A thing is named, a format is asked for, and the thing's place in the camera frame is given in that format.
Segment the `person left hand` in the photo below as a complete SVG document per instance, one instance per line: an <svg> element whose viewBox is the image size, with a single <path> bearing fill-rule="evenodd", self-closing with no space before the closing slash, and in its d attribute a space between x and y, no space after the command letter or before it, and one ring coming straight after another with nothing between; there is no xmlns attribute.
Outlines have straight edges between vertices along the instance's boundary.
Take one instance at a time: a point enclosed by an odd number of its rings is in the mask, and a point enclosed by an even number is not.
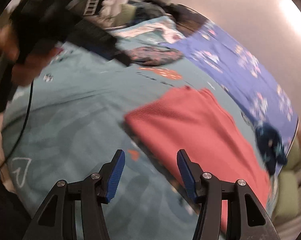
<svg viewBox="0 0 301 240"><path fill-rule="evenodd" d="M27 87L38 77L51 60L62 51L54 47L48 52L31 53L26 61L17 63L19 57L18 39L11 24L0 29L0 57L2 54L14 63L12 68L12 83Z"/></svg>

